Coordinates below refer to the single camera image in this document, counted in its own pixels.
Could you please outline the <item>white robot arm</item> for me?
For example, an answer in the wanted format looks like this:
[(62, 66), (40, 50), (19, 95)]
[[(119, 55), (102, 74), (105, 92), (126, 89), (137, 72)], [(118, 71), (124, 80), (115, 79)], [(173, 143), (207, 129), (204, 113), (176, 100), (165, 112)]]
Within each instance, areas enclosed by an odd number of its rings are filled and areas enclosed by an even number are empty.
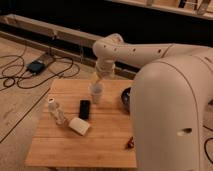
[(130, 92), (138, 171), (204, 171), (203, 114), (213, 100), (213, 47), (128, 44), (118, 34), (93, 46), (100, 78), (117, 61), (139, 69)]

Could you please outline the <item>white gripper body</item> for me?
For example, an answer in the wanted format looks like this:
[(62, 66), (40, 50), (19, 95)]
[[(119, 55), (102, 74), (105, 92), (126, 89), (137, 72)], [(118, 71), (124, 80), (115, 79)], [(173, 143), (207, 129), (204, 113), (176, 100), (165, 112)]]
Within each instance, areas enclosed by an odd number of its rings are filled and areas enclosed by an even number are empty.
[(95, 71), (100, 79), (108, 78), (114, 74), (115, 61), (98, 59), (95, 64)]

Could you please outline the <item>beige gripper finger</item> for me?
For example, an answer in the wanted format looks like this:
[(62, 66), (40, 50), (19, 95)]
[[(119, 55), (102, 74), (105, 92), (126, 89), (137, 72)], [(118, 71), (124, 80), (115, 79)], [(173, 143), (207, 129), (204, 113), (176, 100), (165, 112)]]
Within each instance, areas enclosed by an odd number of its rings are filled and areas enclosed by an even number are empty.
[(100, 78), (93, 79), (93, 80), (92, 80), (92, 84), (93, 84), (93, 85), (98, 84), (100, 81), (101, 81)]

